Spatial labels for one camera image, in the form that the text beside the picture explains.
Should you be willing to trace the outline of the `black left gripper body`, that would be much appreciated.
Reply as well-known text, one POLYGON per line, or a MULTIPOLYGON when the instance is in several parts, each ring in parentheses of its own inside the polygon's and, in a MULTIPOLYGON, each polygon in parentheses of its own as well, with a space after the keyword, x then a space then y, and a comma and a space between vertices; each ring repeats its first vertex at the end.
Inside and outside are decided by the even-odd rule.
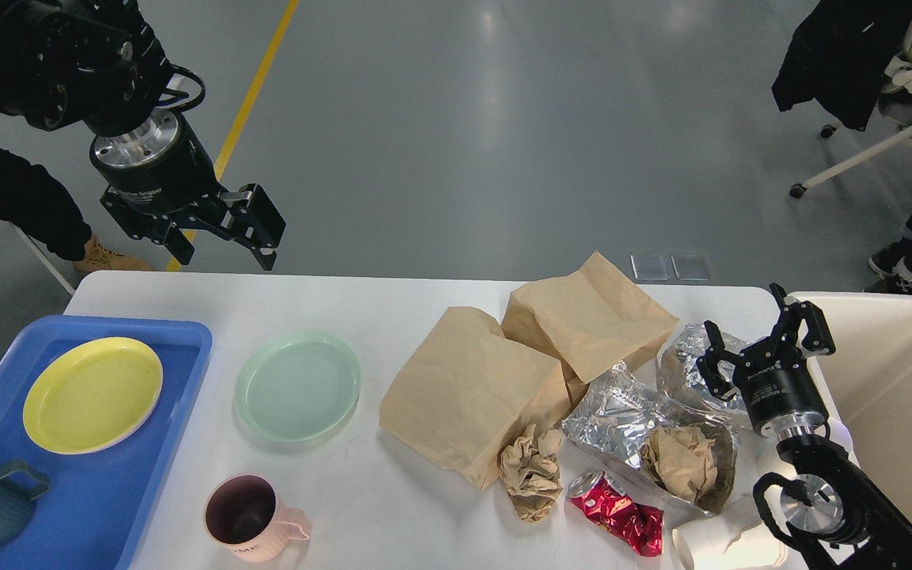
POLYGON ((133 132, 97 136, 89 158, 108 182, 101 204, 113 218, 159 218, 188 211, 221 218, 212 160, 180 112, 156 108, 133 132))

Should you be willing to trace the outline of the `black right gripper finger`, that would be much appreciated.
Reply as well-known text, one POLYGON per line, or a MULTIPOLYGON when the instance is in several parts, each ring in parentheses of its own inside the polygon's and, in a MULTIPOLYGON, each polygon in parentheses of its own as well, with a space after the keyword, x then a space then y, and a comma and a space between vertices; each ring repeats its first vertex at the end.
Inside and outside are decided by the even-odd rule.
POLYGON ((738 354, 725 349, 723 333, 720 332, 716 322, 705 321, 705 331, 707 339, 709 339, 709 347, 705 354, 696 359, 696 367, 703 380, 705 380, 705 385, 709 392, 717 400, 727 403, 727 401, 734 400, 734 397, 739 392, 739 387, 735 386, 731 380, 724 379, 724 376, 720 373, 720 364, 721 362, 730 363, 734 366, 732 377, 741 378, 745 372, 744 361, 741 360, 738 354))
POLYGON ((800 302, 778 283, 771 283, 769 291, 779 308, 779 317, 768 336, 768 371, 806 373, 808 359, 836 352, 820 307, 813 302, 800 302))

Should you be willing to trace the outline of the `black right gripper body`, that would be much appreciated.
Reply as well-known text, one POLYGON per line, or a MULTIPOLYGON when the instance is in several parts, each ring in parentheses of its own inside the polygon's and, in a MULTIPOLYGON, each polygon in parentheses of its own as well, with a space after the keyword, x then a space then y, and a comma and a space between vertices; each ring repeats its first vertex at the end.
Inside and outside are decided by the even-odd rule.
POLYGON ((783 368, 781 361, 775 361, 760 370, 742 366, 739 392, 757 435, 810 435, 828 422, 828 410, 803 365, 783 368))

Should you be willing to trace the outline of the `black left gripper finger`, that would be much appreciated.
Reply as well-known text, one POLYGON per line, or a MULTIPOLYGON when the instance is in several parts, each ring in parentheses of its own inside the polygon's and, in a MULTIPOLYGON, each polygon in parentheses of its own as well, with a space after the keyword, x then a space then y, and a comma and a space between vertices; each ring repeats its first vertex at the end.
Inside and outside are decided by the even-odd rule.
POLYGON ((101 205, 131 239, 147 239, 162 245, 178 264, 191 263, 195 248, 168 215, 149 215, 135 211, 116 190, 105 190, 101 205))
POLYGON ((223 241, 234 241, 250 250, 264 271, 274 270, 276 249, 286 227, 282 214, 260 184, 203 197, 203 228, 223 241))

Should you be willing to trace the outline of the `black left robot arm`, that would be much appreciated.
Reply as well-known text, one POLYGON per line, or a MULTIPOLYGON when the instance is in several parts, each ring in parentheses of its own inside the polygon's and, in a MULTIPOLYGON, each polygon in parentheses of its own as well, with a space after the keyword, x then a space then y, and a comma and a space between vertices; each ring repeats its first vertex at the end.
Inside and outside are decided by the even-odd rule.
POLYGON ((285 220, 260 184, 232 192, 185 119, 206 86, 171 62, 135 1, 0 1, 0 113, 53 132, 78 122, 130 237, 188 264, 205 230, 274 268, 285 220))

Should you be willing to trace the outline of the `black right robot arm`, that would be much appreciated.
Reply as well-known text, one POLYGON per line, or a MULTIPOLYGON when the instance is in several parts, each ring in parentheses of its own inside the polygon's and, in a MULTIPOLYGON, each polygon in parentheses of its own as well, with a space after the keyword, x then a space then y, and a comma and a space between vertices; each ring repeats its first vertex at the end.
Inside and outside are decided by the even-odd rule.
POLYGON ((774 437, 778 457, 796 470, 757 480, 760 519, 811 569, 912 569, 912 523, 843 446, 817 432, 829 412, 807 361, 835 352, 824 313, 777 283, 769 289, 779 309, 769 336, 731 352, 706 321, 709 349, 696 361, 709 392, 741 397, 755 433, 774 437))

